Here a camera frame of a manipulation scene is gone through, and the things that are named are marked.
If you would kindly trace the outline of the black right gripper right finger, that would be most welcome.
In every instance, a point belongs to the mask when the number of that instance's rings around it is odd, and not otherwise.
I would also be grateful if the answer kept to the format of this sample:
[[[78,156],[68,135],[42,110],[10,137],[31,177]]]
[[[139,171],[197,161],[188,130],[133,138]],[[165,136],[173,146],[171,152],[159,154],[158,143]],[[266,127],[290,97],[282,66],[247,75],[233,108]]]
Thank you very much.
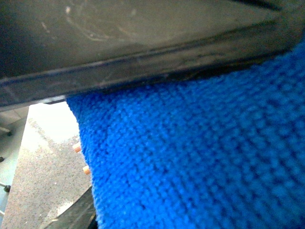
[[[93,202],[92,187],[89,187],[74,204],[45,227],[45,229],[96,228],[96,210]]]

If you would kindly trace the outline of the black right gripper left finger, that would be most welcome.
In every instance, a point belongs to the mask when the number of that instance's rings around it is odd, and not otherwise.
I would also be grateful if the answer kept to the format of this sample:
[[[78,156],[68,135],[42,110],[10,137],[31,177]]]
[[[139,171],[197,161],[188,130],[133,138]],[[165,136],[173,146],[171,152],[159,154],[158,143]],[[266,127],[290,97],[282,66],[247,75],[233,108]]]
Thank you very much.
[[[304,31],[302,0],[3,0],[0,109],[243,69]]]

